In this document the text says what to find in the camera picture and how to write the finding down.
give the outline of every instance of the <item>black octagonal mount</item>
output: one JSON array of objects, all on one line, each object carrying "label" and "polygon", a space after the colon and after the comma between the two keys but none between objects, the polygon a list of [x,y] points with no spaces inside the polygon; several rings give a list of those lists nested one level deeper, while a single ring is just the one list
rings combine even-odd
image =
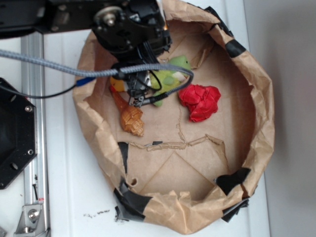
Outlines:
[{"label": "black octagonal mount", "polygon": [[[15,90],[3,78],[0,84]],[[0,190],[36,156],[35,106],[25,97],[0,88]]]}]

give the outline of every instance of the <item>metal bracket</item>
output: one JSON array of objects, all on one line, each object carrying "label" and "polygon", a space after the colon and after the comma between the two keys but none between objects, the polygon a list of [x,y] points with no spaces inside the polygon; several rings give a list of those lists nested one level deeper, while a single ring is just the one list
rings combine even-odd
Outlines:
[{"label": "metal bracket", "polygon": [[0,227],[0,237],[4,237],[5,235],[6,235],[5,230]]},{"label": "metal bracket", "polygon": [[14,237],[37,237],[45,231],[42,204],[23,206],[22,215]]},{"label": "metal bracket", "polygon": [[[15,90],[0,78],[0,84]],[[36,156],[35,106],[23,96],[0,93],[0,190],[5,189]]]}]

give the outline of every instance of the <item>black tape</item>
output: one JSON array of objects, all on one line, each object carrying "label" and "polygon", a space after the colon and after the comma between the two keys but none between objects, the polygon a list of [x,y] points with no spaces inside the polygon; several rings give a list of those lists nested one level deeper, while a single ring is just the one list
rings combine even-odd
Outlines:
[{"label": "black tape", "polygon": [[228,27],[226,26],[226,24],[224,23],[224,21],[219,17],[219,15],[217,14],[217,12],[212,8],[212,7],[208,7],[206,9],[204,9],[204,11],[207,11],[209,13],[211,13],[212,15],[216,16],[216,18],[218,18],[221,22],[218,24],[214,24],[211,28],[211,30],[218,25],[227,35],[234,37],[233,32],[231,32]]},{"label": "black tape", "polygon": [[128,189],[124,180],[121,182],[119,191],[114,190],[114,196],[118,206],[117,218],[123,220],[143,221],[143,212],[152,197],[141,196]]},{"label": "black tape", "polygon": [[125,167],[125,173],[127,173],[127,158],[128,158],[128,143],[126,142],[118,142],[118,147],[123,157],[123,164]]},{"label": "black tape", "polygon": [[155,142],[153,142],[153,146],[159,145],[159,144],[161,144],[161,143],[163,143],[163,141],[155,141]]},{"label": "black tape", "polygon": [[235,39],[225,45],[226,51],[231,58],[236,58],[246,51],[246,49]]},{"label": "black tape", "polygon": [[222,175],[214,179],[214,181],[228,195],[235,186],[245,181],[250,171],[248,168],[241,168],[232,175]]},{"label": "black tape", "polygon": [[244,200],[237,203],[236,205],[223,210],[224,216],[222,217],[222,220],[226,222],[230,222],[233,216],[238,215],[239,210],[241,208],[248,207],[248,206],[249,206],[249,198],[245,198]]}]

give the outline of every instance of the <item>white wall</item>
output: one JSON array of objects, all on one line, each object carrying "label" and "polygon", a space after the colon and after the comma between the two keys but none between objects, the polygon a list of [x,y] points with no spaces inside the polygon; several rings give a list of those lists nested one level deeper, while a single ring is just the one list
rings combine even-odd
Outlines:
[{"label": "white wall", "polygon": [[250,50],[274,82],[266,170],[272,237],[316,235],[316,1],[244,0]]}]

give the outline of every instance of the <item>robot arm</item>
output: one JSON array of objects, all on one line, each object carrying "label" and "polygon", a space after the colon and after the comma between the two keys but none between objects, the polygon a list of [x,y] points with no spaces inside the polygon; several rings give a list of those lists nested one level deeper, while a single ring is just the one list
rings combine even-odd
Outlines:
[{"label": "robot arm", "polygon": [[[118,59],[115,67],[157,63],[171,45],[161,5],[159,0],[0,0],[0,39],[92,29]],[[119,79],[137,102],[145,98],[146,78],[140,73]]]}]

